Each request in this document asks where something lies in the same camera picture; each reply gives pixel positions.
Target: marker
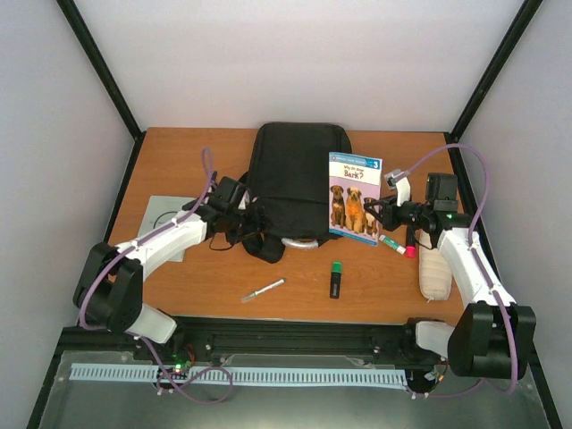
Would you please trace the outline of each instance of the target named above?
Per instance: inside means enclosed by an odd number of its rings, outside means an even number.
[[[407,235],[405,236],[405,257],[415,257],[416,244],[415,230],[408,226]]]
[[[390,248],[396,250],[398,253],[401,253],[401,255],[405,253],[405,248],[403,246],[383,234],[379,236],[379,241],[387,244]]]
[[[264,286],[264,288],[255,290],[254,292],[249,293],[246,297],[242,297],[241,301],[250,301],[252,298],[257,297],[261,293],[265,293],[267,290],[274,289],[276,286],[280,286],[284,282],[286,282],[286,279],[280,279],[278,282],[270,283],[268,286]]]
[[[340,297],[341,286],[341,262],[332,264],[332,274],[330,274],[330,298],[338,299]]]

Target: black metal frame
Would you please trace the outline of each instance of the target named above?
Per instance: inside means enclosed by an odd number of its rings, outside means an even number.
[[[91,37],[85,21],[73,0],[56,0],[63,14],[70,23],[77,39],[91,61],[97,75],[101,79],[110,98],[113,100],[119,115],[134,140],[130,161],[123,176],[114,210],[111,215],[105,240],[109,239],[115,218],[121,206],[125,190],[139,151],[143,144],[145,133],[137,125],[121,91],[117,87],[112,73],[105,64],[95,40]],[[459,142],[468,124],[475,116],[476,111],[484,100],[493,82],[501,72],[505,62],[520,40],[526,27],[532,20],[536,10],[543,0],[525,0],[520,7],[515,19],[501,41],[494,57],[484,71],[483,77],[478,82],[473,95],[468,100],[466,107],[458,118],[451,132],[443,133],[447,144]],[[466,213],[473,214],[476,210],[475,194],[471,188],[463,157],[458,149],[451,149],[450,161],[453,171],[458,176],[458,191]],[[485,254],[489,257],[496,271],[491,246],[484,230],[483,223],[477,225]],[[306,354],[344,354],[371,359],[376,363],[387,363],[389,359],[393,364],[409,369],[424,368],[431,365],[430,359],[420,362],[417,366],[412,365],[395,352],[395,341],[402,336],[403,327],[398,326],[375,326],[375,325],[339,325],[339,324],[315,324],[315,323],[286,323],[266,321],[237,321],[225,319],[201,319],[185,317],[181,319],[193,332],[197,333],[195,339],[198,358],[216,360],[231,352],[253,352],[261,350],[287,354],[288,350],[296,350],[297,353]],[[141,353],[136,347],[136,342],[124,334],[112,334],[109,332],[85,332],[79,328],[65,328],[55,349],[54,358],[48,368],[46,379],[38,395],[38,401],[31,415],[28,428],[38,427],[49,392],[51,390],[55,371],[60,362],[62,353],[66,350],[132,350]],[[552,401],[551,393],[543,374],[536,351],[530,361],[530,367],[536,387],[540,393],[544,410],[552,428],[561,428],[558,412]]]

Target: perforated metal strip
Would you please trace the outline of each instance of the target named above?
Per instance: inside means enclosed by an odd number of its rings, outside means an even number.
[[[205,369],[194,366],[189,374],[179,375],[177,383],[184,383],[190,377]],[[237,386],[272,387],[327,387],[362,386],[403,389],[407,385],[405,372],[391,369],[320,369],[320,368],[254,368],[226,367]],[[70,380],[98,382],[155,382],[159,375],[158,366],[72,364]],[[194,383],[227,384],[228,379],[220,371],[202,374]]]

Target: puppy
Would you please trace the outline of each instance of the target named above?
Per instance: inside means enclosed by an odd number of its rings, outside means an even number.
[[[361,204],[361,190],[348,188],[346,200],[346,228],[357,234],[364,231],[364,208]]]
[[[343,202],[343,188],[334,185],[332,192],[332,226],[339,225],[343,228],[346,224],[346,206]]]
[[[371,203],[374,201],[375,198],[370,198],[370,197],[364,198],[364,204]],[[374,237],[377,234],[377,221],[375,220],[372,214],[369,214],[365,210],[364,210],[364,225],[366,226],[366,234],[369,234],[372,237]]]

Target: book cover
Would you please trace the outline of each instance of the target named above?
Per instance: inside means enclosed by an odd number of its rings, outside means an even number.
[[[381,188],[381,159],[330,152],[330,232],[377,246],[379,225],[364,203]]]

